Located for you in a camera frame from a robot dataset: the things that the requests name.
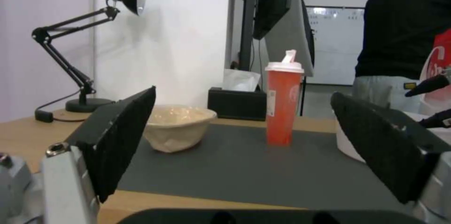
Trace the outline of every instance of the lamp base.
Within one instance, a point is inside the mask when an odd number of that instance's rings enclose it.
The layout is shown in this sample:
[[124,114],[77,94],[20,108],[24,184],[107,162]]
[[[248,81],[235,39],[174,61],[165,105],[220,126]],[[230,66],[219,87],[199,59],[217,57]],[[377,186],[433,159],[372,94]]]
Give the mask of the lamp base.
[[79,99],[75,99],[66,102],[66,110],[77,113],[91,113],[94,112],[94,110],[96,110],[98,107],[103,105],[109,105],[111,103],[113,103],[113,101],[108,99],[87,98],[86,104],[82,105],[80,104]]

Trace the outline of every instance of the white cup lid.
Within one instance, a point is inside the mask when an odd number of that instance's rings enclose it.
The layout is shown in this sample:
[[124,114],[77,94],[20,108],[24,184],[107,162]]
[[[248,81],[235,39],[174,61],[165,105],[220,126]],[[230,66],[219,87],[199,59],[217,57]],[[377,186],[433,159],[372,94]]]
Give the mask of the white cup lid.
[[295,62],[296,50],[286,51],[282,62],[269,62],[265,70],[285,71],[287,73],[304,73],[302,65]]
[[287,73],[304,73],[302,65],[298,62],[269,62],[265,70],[285,71]]

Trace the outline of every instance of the red cup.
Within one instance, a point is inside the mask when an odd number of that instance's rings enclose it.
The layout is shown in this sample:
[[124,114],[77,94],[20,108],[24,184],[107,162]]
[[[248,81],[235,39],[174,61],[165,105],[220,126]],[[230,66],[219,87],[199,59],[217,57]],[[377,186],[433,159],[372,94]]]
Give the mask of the red cup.
[[303,69],[296,62],[271,62],[268,71],[266,137],[270,145],[290,145]]

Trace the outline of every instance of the bowl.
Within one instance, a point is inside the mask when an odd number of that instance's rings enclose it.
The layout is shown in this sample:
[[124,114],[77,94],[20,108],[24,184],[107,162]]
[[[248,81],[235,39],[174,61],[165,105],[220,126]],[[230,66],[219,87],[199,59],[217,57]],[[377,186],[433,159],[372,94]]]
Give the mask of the bowl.
[[201,141],[216,112],[184,105],[155,105],[143,136],[155,150],[174,153]]
[[[417,122],[428,117],[428,116],[420,115],[417,113],[409,113],[409,112],[404,112],[404,113]],[[336,129],[338,149],[351,158],[354,158],[361,162],[365,162],[365,160],[359,155],[359,153],[357,153],[356,149],[354,148],[354,146],[349,141],[346,134],[341,129],[340,123],[338,123],[337,119],[335,119],[335,129]],[[448,143],[448,145],[451,145],[451,129],[433,128],[433,129],[429,129],[429,130],[432,133],[434,133],[436,136],[441,138],[444,142]]]

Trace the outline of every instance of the gray table mat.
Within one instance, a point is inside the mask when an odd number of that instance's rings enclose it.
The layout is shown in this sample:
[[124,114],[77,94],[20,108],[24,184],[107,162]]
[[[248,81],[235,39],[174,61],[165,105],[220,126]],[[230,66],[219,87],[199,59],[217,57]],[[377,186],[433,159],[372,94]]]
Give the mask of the gray table mat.
[[264,128],[210,125],[175,154],[142,139],[120,190],[309,209],[409,213],[364,164],[341,153],[335,134],[293,132],[291,147],[266,144]]

